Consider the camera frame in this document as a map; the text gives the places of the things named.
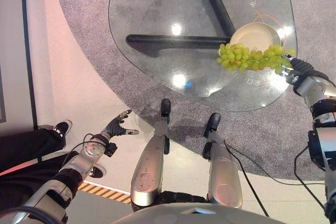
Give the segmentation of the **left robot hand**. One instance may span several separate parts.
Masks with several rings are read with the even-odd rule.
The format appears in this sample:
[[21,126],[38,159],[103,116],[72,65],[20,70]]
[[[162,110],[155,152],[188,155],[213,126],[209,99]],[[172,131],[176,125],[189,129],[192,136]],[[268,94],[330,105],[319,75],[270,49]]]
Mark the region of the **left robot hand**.
[[121,124],[124,123],[124,120],[129,117],[129,114],[131,112],[132,110],[129,109],[120,113],[108,123],[108,125],[102,130],[102,132],[109,134],[110,137],[122,135],[138,135],[138,130],[125,129],[121,126]]

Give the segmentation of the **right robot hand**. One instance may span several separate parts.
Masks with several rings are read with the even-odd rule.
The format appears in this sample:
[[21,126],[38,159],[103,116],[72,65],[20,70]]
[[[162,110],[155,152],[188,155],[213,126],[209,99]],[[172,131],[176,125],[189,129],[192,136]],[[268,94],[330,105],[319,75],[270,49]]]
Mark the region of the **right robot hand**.
[[293,79],[296,76],[316,76],[320,74],[320,72],[316,71],[310,63],[294,58],[290,54],[285,54],[282,59],[283,69],[281,74],[286,78]]

